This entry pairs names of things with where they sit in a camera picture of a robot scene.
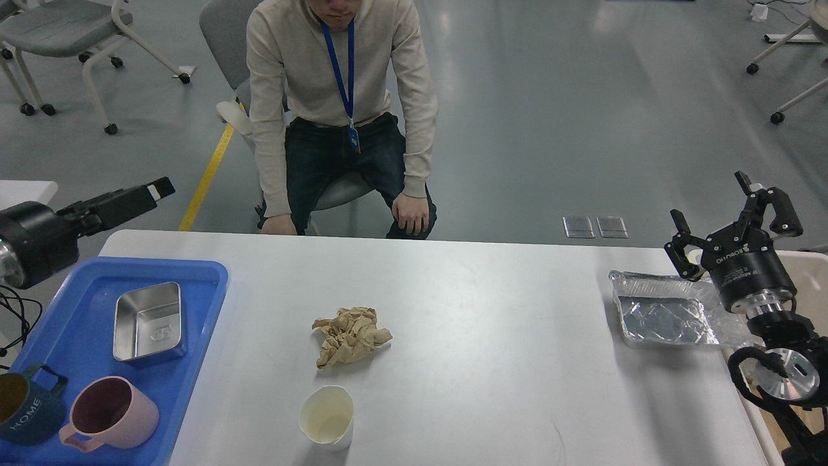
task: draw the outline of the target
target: man's left hand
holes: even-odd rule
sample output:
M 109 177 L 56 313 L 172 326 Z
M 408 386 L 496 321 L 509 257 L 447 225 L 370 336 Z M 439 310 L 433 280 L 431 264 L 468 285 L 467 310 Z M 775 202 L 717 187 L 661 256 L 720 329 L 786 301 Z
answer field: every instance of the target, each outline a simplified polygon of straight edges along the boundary
M 400 194 L 391 205 L 391 215 L 407 235 L 419 235 L 428 230 L 428 200 Z

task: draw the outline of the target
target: beige sweater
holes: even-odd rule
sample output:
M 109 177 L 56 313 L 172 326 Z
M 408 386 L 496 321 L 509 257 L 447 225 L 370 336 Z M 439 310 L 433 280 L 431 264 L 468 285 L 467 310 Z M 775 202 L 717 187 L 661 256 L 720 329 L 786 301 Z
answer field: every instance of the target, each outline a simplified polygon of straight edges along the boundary
M 389 60 L 406 124 L 405 188 L 426 196 L 437 99 L 412 0 L 363 0 L 355 19 L 354 121 L 368 122 L 391 108 Z M 348 33 L 331 32 L 348 88 Z M 322 28 L 305 0 L 265 0 L 248 21 L 250 119 L 265 216 L 290 213 L 287 203 L 282 79 L 293 113 L 318 125 L 345 126 L 339 88 Z

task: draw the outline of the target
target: gray chair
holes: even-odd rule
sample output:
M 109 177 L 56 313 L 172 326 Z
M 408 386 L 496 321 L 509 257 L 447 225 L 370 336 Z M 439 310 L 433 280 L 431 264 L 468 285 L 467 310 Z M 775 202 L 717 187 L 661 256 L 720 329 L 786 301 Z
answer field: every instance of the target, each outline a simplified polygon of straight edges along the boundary
M 5 21 L 7 18 L 11 17 L 15 13 L 20 11 L 20 7 L 13 1 L 13 0 L 2 0 L 0 1 L 0 22 Z M 12 60 L 14 56 L 12 55 L 12 51 L 6 48 L 5 44 L 2 44 L 2 52 L 0 52 L 0 68 L 2 68 L 2 72 L 6 75 L 9 83 L 12 85 L 12 89 L 14 89 L 14 93 L 17 95 L 17 99 L 20 101 L 20 113 L 26 116 L 32 116 L 35 114 L 35 108 L 31 106 L 26 101 L 26 96 L 23 94 L 23 90 L 20 88 L 20 85 L 17 83 L 17 78 L 14 77 L 12 70 L 9 69 L 6 60 Z
M 255 152 L 253 126 L 245 111 L 250 108 L 250 71 L 247 65 L 247 24 L 253 9 L 261 0 L 210 0 L 204 5 L 199 16 L 199 26 L 207 41 L 207 47 L 218 63 L 224 78 L 234 92 L 236 102 L 221 102 L 216 105 L 222 120 L 233 126 L 242 135 L 248 146 Z M 286 97 L 282 105 L 288 111 Z M 315 211 L 342 206 L 373 189 L 356 172 L 345 173 L 334 180 L 322 192 Z
M 793 31 L 791 31 L 782 40 L 773 44 L 766 51 L 762 52 L 761 54 L 759 54 L 759 56 L 754 58 L 753 61 L 751 61 L 750 65 L 748 65 L 749 75 L 753 75 L 757 71 L 759 71 L 758 63 L 760 61 L 764 60 L 765 57 L 773 53 L 784 43 L 790 41 L 796 34 L 799 34 L 800 32 L 804 31 L 806 27 L 811 28 L 811 31 L 814 33 L 814 36 L 817 39 L 819 39 L 824 44 L 828 44 L 828 0 L 811 0 L 808 4 L 808 8 L 810 10 L 808 13 L 808 20 L 803 22 Z M 788 109 L 802 102 L 806 97 L 814 94 L 820 88 L 826 85 L 828 85 L 828 78 L 814 84 L 808 90 L 805 90 L 804 92 L 789 100 L 785 104 L 782 104 L 782 106 L 779 107 L 771 115 L 771 123 L 780 124 L 782 121 L 785 121 L 785 112 Z
M 0 39 L 14 46 L 14 56 L 20 65 L 21 73 L 29 86 L 35 103 L 44 113 L 55 114 L 55 108 L 44 104 L 40 92 L 31 78 L 22 52 L 39 56 L 88 56 L 88 50 L 99 48 L 88 60 L 84 61 L 83 77 L 92 105 L 103 121 L 107 134 L 118 132 L 118 126 L 112 123 L 98 91 L 92 81 L 92 67 L 109 56 L 113 66 L 119 68 L 123 62 L 112 54 L 130 41 L 135 41 L 144 50 L 158 59 L 164 66 L 178 76 L 182 83 L 190 82 L 190 76 L 169 62 L 157 50 L 144 41 L 128 25 L 132 24 L 132 14 L 122 9 L 126 0 L 113 0 L 112 6 L 102 5 L 86 0 L 37 0 L 38 4 L 20 14 L 9 17 L 0 23 Z M 98 46 L 114 36 L 120 38 L 107 46 Z

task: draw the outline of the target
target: crumpled cloth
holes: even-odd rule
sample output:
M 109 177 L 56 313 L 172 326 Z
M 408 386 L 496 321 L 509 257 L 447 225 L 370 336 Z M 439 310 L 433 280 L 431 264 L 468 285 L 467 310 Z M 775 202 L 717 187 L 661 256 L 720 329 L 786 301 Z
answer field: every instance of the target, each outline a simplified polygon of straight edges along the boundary
M 377 329 L 377 311 L 371 308 L 340 308 L 335 318 L 318 318 L 310 328 L 325 334 L 319 369 L 359 361 L 392 338 L 387 328 Z

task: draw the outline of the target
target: stainless steel container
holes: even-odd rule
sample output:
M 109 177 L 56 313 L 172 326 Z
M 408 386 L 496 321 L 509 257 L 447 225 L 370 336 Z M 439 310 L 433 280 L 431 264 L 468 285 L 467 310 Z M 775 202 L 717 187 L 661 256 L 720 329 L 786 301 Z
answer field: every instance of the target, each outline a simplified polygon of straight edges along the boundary
M 155 284 L 118 298 L 112 345 L 116 361 L 145 367 L 182 357 L 185 353 L 178 283 Z

